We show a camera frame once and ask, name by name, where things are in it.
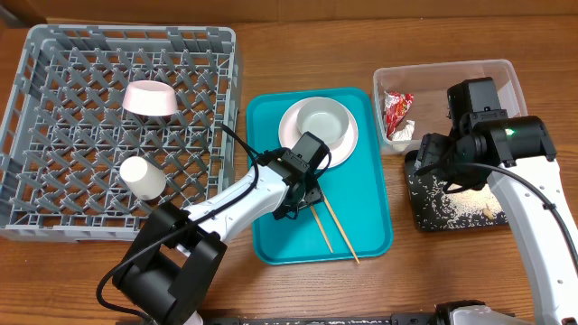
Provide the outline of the red ketchup packet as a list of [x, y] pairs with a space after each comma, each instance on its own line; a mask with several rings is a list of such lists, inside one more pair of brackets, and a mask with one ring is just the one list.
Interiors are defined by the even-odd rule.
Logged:
[[387, 125], [387, 138], [391, 139], [397, 126], [406, 116], [415, 96], [409, 93], [387, 92], [384, 99], [384, 117]]

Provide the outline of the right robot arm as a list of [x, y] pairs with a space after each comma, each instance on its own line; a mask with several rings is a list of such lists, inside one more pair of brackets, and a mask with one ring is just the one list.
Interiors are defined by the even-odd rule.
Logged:
[[521, 254], [536, 322], [575, 324], [577, 226], [542, 120], [489, 120], [451, 135], [428, 134], [415, 158], [415, 174], [428, 173], [446, 181], [446, 193], [489, 187]]

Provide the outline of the grey bowl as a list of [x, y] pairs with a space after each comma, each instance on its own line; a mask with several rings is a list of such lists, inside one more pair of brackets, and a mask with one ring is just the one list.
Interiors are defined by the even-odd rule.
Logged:
[[297, 128], [309, 132], [329, 147], [341, 144], [349, 128], [348, 110], [328, 97], [307, 98], [297, 113]]

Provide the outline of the pink bowl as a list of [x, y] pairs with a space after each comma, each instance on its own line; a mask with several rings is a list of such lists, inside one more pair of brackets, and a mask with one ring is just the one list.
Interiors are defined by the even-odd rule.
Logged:
[[130, 82], [122, 108], [141, 116], [170, 116], [178, 110], [176, 93], [172, 86], [154, 80]]

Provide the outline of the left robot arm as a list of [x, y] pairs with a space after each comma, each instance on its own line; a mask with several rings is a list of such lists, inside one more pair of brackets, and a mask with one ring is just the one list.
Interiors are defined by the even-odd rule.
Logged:
[[199, 322], [197, 310], [228, 248], [256, 219], [312, 205], [319, 194], [325, 148], [278, 148], [249, 155], [248, 173], [218, 196], [179, 209], [171, 202], [149, 216], [118, 266], [103, 278], [133, 303], [127, 312], [148, 323]]

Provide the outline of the white paper cup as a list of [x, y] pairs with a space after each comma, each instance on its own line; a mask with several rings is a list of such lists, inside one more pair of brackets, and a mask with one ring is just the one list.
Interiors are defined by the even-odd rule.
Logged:
[[125, 159], [120, 165], [119, 174], [128, 189], [140, 200], [153, 200], [166, 187], [163, 171], [140, 156]]

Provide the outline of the white napkin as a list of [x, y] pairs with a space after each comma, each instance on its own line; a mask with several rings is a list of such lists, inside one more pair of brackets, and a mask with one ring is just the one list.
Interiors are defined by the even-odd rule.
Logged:
[[403, 129], [395, 131], [391, 135], [392, 141], [410, 141], [413, 138], [415, 131], [415, 122], [413, 120], [407, 120], [406, 125]]

